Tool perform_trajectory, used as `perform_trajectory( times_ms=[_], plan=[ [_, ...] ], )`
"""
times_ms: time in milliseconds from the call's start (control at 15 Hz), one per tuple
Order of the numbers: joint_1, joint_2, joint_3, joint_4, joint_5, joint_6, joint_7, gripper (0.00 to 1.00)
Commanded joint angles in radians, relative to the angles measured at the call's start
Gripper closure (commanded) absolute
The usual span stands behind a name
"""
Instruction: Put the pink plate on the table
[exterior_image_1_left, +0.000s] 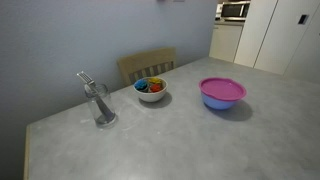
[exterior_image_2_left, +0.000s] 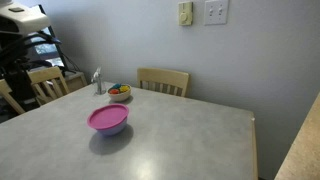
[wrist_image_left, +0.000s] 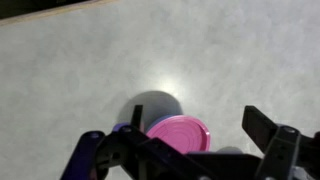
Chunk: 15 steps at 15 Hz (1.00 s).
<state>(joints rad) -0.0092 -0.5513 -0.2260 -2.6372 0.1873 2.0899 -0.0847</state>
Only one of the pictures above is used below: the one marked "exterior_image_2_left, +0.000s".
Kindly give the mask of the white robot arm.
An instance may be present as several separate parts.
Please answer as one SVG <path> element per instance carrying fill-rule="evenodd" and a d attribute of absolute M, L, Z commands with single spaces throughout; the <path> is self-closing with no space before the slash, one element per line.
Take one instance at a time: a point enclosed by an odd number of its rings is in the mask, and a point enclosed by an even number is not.
<path fill-rule="evenodd" d="M 50 26 L 49 18 L 13 0 L 0 0 L 0 32 L 30 34 Z"/>

